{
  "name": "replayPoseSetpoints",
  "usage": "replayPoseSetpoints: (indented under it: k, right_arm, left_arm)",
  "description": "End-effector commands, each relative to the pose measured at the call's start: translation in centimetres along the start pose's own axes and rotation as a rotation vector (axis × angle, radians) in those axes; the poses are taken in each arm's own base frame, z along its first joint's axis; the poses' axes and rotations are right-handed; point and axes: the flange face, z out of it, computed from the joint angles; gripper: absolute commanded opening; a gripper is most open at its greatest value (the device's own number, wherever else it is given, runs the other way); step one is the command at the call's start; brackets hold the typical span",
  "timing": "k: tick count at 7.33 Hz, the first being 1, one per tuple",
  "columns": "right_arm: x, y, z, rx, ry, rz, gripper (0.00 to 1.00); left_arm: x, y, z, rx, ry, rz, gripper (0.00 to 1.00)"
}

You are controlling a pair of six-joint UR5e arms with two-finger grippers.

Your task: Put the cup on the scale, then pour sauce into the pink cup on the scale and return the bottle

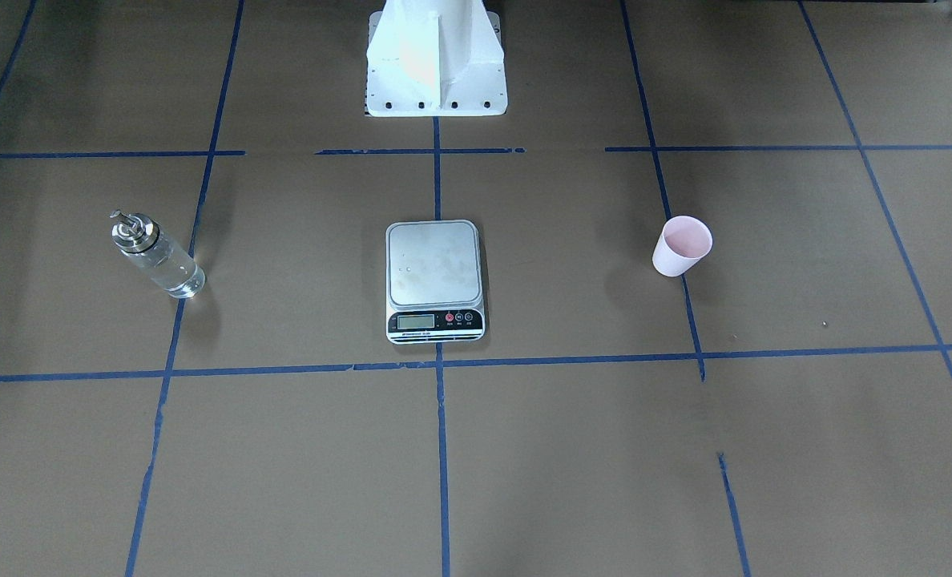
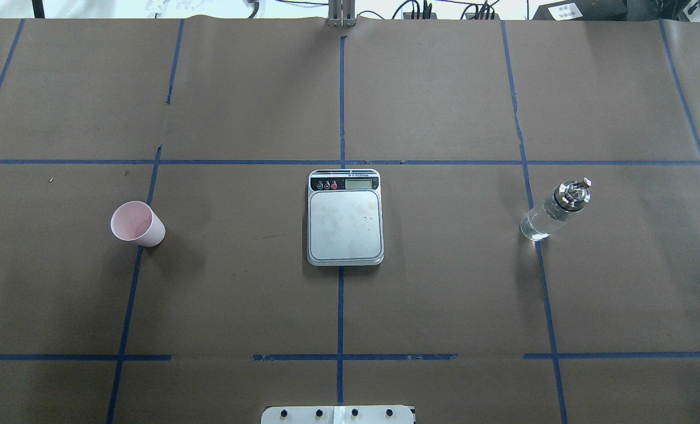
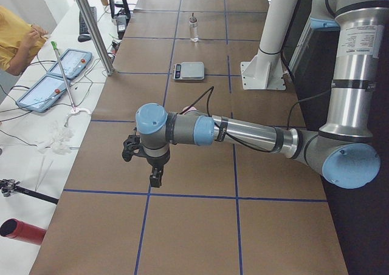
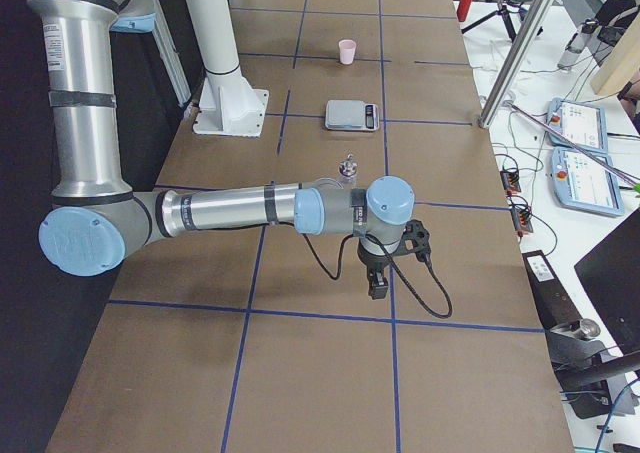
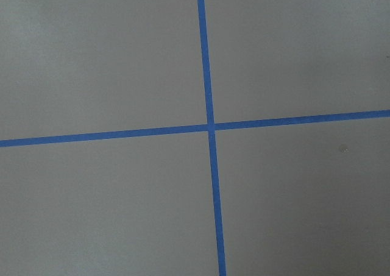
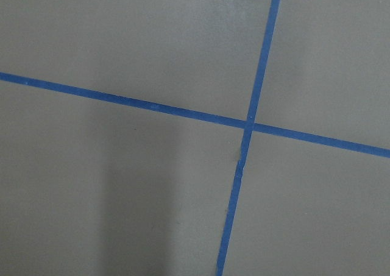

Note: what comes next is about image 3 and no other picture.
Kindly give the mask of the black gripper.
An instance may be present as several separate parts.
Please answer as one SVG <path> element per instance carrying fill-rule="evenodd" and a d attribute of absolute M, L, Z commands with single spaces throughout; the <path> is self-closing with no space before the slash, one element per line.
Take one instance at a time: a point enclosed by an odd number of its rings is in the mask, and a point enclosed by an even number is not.
<path fill-rule="evenodd" d="M 161 156 L 152 157 L 146 156 L 147 162 L 153 167 L 150 174 L 150 186 L 152 188 L 159 188 L 162 186 L 163 167 L 170 159 L 170 151 L 167 151 Z"/>

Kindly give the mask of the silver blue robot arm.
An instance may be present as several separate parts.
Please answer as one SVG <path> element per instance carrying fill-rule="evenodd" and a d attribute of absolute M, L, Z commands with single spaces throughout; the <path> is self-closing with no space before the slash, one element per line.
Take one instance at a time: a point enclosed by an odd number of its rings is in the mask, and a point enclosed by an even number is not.
<path fill-rule="evenodd" d="M 354 189 L 372 181 L 380 158 L 367 128 L 388 0 L 312 0 L 313 29 L 340 32 L 326 123 L 316 132 L 281 129 L 202 113 L 192 107 L 167 112 L 148 103 L 136 112 L 135 134 L 122 156 L 146 158 L 150 184 L 160 187 L 172 144 L 236 143 L 260 152 L 282 153 L 328 182 Z"/>

